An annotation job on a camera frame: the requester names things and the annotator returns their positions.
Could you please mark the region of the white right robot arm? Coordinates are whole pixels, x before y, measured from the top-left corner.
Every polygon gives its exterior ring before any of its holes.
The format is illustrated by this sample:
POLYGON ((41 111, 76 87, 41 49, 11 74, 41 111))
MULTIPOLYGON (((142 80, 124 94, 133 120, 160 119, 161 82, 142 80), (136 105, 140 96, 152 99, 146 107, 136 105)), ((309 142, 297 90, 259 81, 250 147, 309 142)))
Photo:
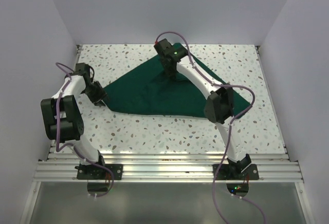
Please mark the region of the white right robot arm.
POLYGON ((238 180, 247 174, 250 156, 244 149, 239 134, 233 128, 233 88, 207 73, 183 46, 175 48, 168 40, 155 42, 154 48, 169 77, 177 73, 186 77, 205 97, 205 117, 214 123, 225 144, 227 164, 218 165, 215 178, 238 180))

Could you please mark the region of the green surgical cloth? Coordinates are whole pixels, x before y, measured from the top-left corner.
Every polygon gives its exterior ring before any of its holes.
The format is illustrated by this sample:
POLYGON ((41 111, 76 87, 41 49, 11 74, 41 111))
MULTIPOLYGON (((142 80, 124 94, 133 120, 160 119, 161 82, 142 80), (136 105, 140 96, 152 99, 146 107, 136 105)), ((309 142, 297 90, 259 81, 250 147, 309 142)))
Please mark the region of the green surgical cloth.
POLYGON ((166 75, 156 54, 104 88, 106 106, 115 112, 142 116, 203 118, 206 99, 186 77, 166 75))

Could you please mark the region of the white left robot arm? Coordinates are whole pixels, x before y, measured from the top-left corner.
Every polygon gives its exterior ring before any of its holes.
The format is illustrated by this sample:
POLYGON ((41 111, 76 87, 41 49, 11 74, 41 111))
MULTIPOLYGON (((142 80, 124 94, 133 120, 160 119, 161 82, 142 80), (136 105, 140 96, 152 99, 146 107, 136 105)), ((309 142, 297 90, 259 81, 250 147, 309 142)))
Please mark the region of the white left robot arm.
POLYGON ((64 84, 51 98, 41 101, 45 132, 55 141, 59 153, 68 147, 80 159, 79 173, 101 179, 109 174, 101 153, 84 136, 84 122, 77 99, 85 94, 95 106, 104 106, 107 94, 94 80, 95 71, 86 63, 78 63, 72 70, 62 63, 56 66, 65 73, 64 84))

